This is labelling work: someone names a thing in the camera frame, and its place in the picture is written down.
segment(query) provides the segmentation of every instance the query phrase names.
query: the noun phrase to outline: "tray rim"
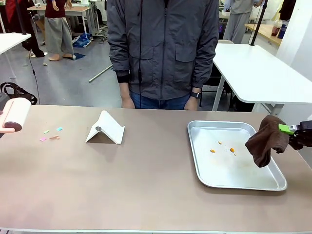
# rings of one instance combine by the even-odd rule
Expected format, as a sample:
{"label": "tray rim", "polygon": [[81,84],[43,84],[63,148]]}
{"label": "tray rim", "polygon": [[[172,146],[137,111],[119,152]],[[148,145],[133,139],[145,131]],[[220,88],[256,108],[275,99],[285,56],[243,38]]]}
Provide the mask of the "tray rim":
{"label": "tray rim", "polygon": [[190,144],[191,144],[191,149],[192,149],[192,154],[193,154],[193,160],[194,160],[194,165],[195,165],[195,169],[196,169],[196,174],[197,174],[197,178],[200,180],[200,182],[202,182],[204,185],[208,186],[208,187],[211,187],[211,188],[223,188],[223,189],[244,189],[244,190],[257,190],[257,191],[273,191],[273,192],[281,192],[281,191],[284,191],[287,189],[287,180],[286,178],[284,177],[283,173],[281,172],[281,170],[279,169],[279,167],[277,166],[276,162],[274,161],[273,157],[271,156],[271,162],[274,163],[274,165],[276,166],[279,174],[281,175],[281,177],[283,178],[283,180],[285,181],[285,186],[282,187],[282,188],[279,188],[279,189],[258,189],[258,188],[243,188],[243,187],[229,187],[229,186],[215,186],[215,185],[211,185],[207,182],[204,182],[203,179],[201,178],[201,176],[199,175],[199,170],[198,170],[198,166],[197,166],[197,163],[196,163],[196,158],[195,158],[195,153],[194,153],[194,147],[193,147],[193,141],[192,141],[192,138],[191,138],[191,128],[190,128],[190,125],[193,123],[193,122],[211,122],[211,123],[216,123],[216,122],[223,122],[223,123],[239,123],[239,124],[246,124],[248,126],[250,126],[255,133],[257,133],[257,131],[254,129],[253,126],[251,126],[250,124],[248,123],[245,123],[245,122],[237,122],[237,121],[210,121],[210,120],[192,120],[188,123],[187,125],[187,131],[188,131],[188,134],[189,134],[189,139],[190,139]]}

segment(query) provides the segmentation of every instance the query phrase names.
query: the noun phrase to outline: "pink lint roller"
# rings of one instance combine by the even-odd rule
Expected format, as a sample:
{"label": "pink lint roller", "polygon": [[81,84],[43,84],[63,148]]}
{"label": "pink lint roller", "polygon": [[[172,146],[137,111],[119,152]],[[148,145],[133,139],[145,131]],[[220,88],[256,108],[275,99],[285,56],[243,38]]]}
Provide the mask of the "pink lint roller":
{"label": "pink lint roller", "polygon": [[19,97],[7,101],[0,115],[0,133],[14,133],[23,128],[31,102]]}

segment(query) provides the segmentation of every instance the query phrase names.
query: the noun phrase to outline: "black pole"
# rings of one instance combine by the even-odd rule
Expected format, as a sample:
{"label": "black pole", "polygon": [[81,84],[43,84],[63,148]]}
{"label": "black pole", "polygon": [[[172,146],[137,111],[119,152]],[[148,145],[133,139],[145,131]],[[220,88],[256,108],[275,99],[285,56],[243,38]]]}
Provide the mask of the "black pole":
{"label": "black pole", "polygon": [[257,27],[255,29],[255,32],[254,32],[254,35],[253,35],[252,43],[250,44],[251,46],[254,46],[254,42],[255,42],[255,39],[257,38],[259,29],[260,29],[260,25],[261,25],[261,22],[262,22],[262,19],[263,19],[263,16],[264,16],[265,9],[267,8],[267,5],[268,5],[268,0],[265,0],[264,5],[262,7],[262,12],[261,12],[261,15],[260,15],[260,18],[259,18],[258,25],[257,25]]}
{"label": "black pole", "polygon": [[19,18],[19,25],[20,25],[20,28],[21,28],[21,32],[23,33],[23,35],[26,35],[24,24],[23,24],[23,21],[22,21],[22,18],[21,18],[20,5],[19,5],[18,0],[15,0],[15,5],[16,5],[16,12],[17,12],[18,18]]}

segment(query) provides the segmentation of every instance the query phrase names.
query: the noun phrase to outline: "metal tray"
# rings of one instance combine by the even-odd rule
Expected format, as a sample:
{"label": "metal tray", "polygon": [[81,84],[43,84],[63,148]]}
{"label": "metal tray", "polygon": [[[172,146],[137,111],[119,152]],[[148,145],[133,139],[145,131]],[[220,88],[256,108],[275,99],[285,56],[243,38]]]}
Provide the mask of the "metal tray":
{"label": "metal tray", "polygon": [[188,132],[197,176],[203,184],[216,188],[266,191],[287,188],[287,182],[272,158],[266,167],[255,165],[245,146],[256,133],[249,124],[192,121],[188,124]]}

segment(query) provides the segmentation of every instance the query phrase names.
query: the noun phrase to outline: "wristwatch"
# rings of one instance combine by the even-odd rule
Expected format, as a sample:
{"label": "wristwatch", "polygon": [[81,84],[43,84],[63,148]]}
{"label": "wristwatch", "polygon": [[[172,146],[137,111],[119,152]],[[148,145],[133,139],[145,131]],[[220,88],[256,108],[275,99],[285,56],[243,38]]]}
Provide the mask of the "wristwatch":
{"label": "wristwatch", "polygon": [[194,92],[191,92],[191,97],[201,98],[201,93],[194,93]]}

